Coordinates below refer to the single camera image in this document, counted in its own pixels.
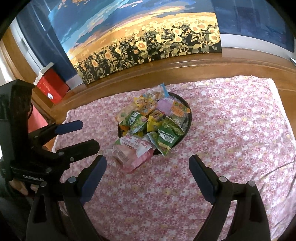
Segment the person's hand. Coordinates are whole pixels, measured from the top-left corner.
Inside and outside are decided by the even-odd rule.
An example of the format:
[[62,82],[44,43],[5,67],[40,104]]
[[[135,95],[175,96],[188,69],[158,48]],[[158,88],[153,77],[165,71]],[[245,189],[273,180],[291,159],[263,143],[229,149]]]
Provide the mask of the person's hand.
[[[25,196],[29,195],[29,191],[27,190],[25,184],[22,181],[19,181],[17,179],[13,179],[13,180],[9,181],[9,184],[11,185],[11,187],[13,187],[15,190],[18,190],[23,195],[25,195]],[[37,192],[38,188],[39,188],[38,185],[32,184],[30,186],[30,189],[35,193]]]

